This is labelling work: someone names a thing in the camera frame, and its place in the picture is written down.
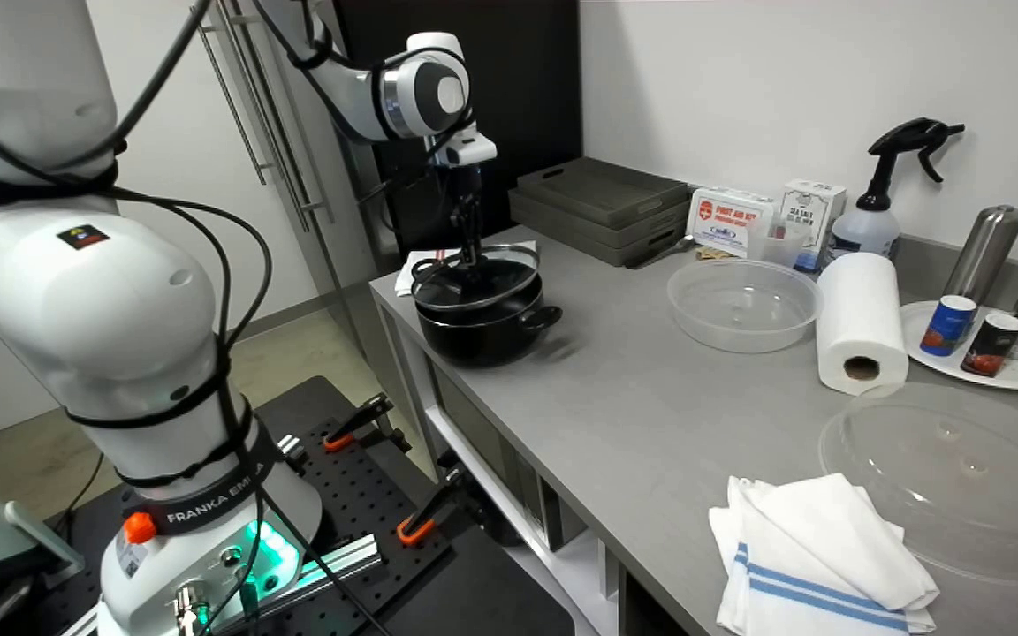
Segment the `paper towel roll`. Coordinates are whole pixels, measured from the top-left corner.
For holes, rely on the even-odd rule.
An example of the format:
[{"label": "paper towel roll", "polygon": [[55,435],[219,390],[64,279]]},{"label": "paper towel roll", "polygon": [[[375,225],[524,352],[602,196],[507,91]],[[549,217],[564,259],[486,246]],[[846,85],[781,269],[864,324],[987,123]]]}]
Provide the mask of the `paper towel roll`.
[{"label": "paper towel roll", "polygon": [[895,394],[906,387],[899,272],[882,256],[846,256],[816,284],[821,383],[849,394]]}]

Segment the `wall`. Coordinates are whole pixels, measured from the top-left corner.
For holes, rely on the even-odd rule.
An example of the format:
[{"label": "wall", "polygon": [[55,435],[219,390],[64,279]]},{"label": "wall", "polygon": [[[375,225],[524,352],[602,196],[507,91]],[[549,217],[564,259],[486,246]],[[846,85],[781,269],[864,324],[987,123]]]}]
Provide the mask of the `wall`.
[{"label": "wall", "polygon": [[895,172],[906,232],[960,244],[1018,204],[1018,4],[999,0],[583,0],[586,155],[677,179],[863,196],[868,143],[908,117],[965,119],[935,190]]},{"label": "wall", "polygon": [[[180,21],[188,18],[192,0],[88,0],[88,9],[96,18],[115,105],[123,115],[146,79],[154,70]],[[277,256],[277,279],[262,316],[325,292],[307,277],[293,223],[284,211],[277,190],[259,183],[196,39],[175,66],[172,80],[163,89],[152,115],[129,133],[129,153],[119,158],[119,183],[135,190],[221,204],[253,223]],[[183,223],[148,210],[123,211],[180,242],[219,284],[212,251]],[[228,259],[236,263],[232,316],[240,316],[252,289],[259,288],[259,251],[228,225],[212,223],[212,231],[219,231]],[[47,415],[51,408],[55,404],[43,394],[43,387],[30,383],[21,363],[0,347],[0,427]]]}]

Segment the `gray countertop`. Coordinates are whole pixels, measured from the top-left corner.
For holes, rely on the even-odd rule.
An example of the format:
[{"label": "gray countertop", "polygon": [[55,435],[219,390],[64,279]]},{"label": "gray countertop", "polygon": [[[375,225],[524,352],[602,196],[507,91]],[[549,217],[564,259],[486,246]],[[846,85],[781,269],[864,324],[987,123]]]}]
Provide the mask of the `gray countertop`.
[{"label": "gray countertop", "polygon": [[[560,321],[517,363],[444,371],[537,474],[603,536],[622,567],[688,630],[723,633],[723,570],[708,508],[723,481],[802,481],[821,469],[821,435],[849,396],[816,383],[814,341],[718,352],[677,334],[665,284],[684,256],[611,269],[539,238],[543,298]],[[416,342],[408,298],[392,277],[375,298]],[[954,387],[1018,408],[1018,394],[973,390],[910,363],[908,383]],[[929,567],[935,633],[1018,633],[1018,582],[983,582]]]}]

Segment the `black pot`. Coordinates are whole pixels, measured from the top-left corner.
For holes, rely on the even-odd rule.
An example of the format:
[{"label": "black pot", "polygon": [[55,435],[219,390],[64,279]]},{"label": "black pot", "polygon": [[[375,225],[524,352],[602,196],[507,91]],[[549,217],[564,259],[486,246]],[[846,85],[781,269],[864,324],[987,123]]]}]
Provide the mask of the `black pot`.
[{"label": "black pot", "polygon": [[543,304],[539,272],[519,263],[484,263],[473,272],[441,266],[416,279],[414,309],[427,342],[460,367],[517,361],[559,321]]}]

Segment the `spray bottle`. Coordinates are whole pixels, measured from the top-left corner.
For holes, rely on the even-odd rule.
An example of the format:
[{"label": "spray bottle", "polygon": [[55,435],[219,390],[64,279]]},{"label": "spray bottle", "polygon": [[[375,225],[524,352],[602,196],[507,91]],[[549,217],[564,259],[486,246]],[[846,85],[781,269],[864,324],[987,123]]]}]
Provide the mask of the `spray bottle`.
[{"label": "spray bottle", "polygon": [[917,153],[923,170],[929,172],[932,183],[939,183],[939,172],[932,170],[929,155],[950,137],[960,133],[965,123],[939,123],[939,119],[908,119],[895,130],[888,130],[879,143],[868,145],[868,155],[877,155],[873,179],[864,196],[849,210],[846,217],[833,219],[831,242],[827,242],[827,263],[849,256],[849,251],[877,251],[888,256],[895,251],[899,242],[899,219],[892,217],[892,176],[895,176],[895,158],[901,153]]}]

